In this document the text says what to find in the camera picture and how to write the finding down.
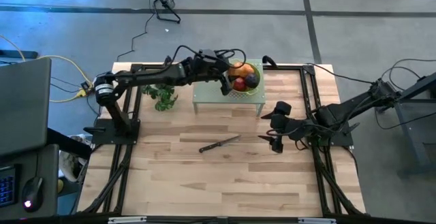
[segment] keyboard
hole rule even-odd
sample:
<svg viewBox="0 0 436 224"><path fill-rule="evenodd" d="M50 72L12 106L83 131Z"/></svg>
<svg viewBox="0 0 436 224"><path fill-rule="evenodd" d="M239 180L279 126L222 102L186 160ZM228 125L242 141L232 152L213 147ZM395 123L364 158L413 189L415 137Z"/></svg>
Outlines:
<svg viewBox="0 0 436 224"><path fill-rule="evenodd" d="M0 208L17 202L17 176L18 165L0 167Z"/></svg>

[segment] fruit bowl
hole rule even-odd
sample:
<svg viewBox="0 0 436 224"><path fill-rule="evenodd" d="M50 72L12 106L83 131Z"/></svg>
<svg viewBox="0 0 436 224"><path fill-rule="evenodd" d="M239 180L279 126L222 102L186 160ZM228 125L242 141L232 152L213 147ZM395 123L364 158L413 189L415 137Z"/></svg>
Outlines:
<svg viewBox="0 0 436 224"><path fill-rule="evenodd" d="M240 61L239 60L231 60L230 62L231 63L236 63L236 62L240 62ZM256 78L258 80L258 85L259 85L261 75L260 75L260 72L257 69L257 67L255 65L251 64L251 63L245 63L245 65L249 65L251 68L253 68L253 70L254 70L253 74L256 76ZM254 94L256 94L258 92L258 86L253 87L253 88L247 87L244 91L238 91L238 90L233 88L232 92L246 94L246 95L254 95Z"/></svg>

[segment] gray floor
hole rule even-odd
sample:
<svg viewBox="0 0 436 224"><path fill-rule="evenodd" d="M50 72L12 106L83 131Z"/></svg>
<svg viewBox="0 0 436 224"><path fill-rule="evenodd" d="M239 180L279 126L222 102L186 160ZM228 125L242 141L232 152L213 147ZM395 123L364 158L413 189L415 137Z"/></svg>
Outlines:
<svg viewBox="0 0 436 224"><path fill-rule="evenodd" d="M436 0L311 0L312 10L372 12L434 12ZM302 0L176 0L180 9L303 10ZM1 5L67 5L147 8L148 0L0 0ZM23 50L58 54L75 60L90 76L110 69L116 56L129 50L131 37L143 31L148 14L71 14L0 12L0 34ZM152 19L148 34L135 40L135 52L121 61L162 61L179 44L192 48L242 48L249 58L270 55L280 63L313 62L305 16L181 15L181 25ZM315 17L322 63L338 74L375 80L403 58L436 59L436 18ZM0 48L9 48L0 42ZM180 57L188 53L181 52ZM436 64L408 63L420 75ZM82 82L69 63L54 61L53 76ZM394 80L403 87L416 79L399 70ZM341 99L368 86L337 79ZM68 97L52 90L53 99ZM50 105L49 125L62 133L82 133L95 115L79 99ZM396 115L381 116L385 126ZM365 206L369 214L417 221L436 221L434 175L399 178L397 171L414 164L399 128L380 129L372 111L355 118L353 132Z"/></svg>

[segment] green plant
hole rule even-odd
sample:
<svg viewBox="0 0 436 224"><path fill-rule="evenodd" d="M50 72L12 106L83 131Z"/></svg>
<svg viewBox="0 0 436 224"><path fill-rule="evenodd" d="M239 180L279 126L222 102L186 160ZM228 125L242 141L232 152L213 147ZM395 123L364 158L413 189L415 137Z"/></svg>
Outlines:
<svg viewBox="0 0 436 224"><path fill-rule="evenodd" d="M150 95L151 99L157 99L155 109L158 111L165 111L174 106L178 95L171 98L174 94L174 86L166 84L146 85L142 87L142 93Z"/></svg>

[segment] wooden table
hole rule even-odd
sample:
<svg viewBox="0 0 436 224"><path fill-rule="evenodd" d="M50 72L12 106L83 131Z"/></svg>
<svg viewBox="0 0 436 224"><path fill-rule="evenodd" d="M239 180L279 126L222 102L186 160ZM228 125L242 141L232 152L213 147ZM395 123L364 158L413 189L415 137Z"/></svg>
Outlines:
<svg viewBox="0 0 436 224"><path fill-rule="evenodd" d="M131 63L115 63L113 71L129 70ZM323 65L332 70L331 65ZM334 76L315 68L321 103L339 103ZM266 105L277 101L292 105L291 117L305 118L297 71L265 71ZM310 150L299 151L283 138L282 154L259 139L269 122L255 117L253 106L202 105L194 114L192 86L177 87L178 101L158 112L155 101L141 102L141 130L134 147L123 215L318 217L322 215ZM133 107L135 90L132 92ZM241 134L239 141L200 154L200 147ZM114 146L92 154L79 210L97 197L109 176ZM339 186L357 209L364 212L353 159L343 148L332 148ZM115 186L112 207L118 196ZM326 187L332 210L330 188Z"/></svg>

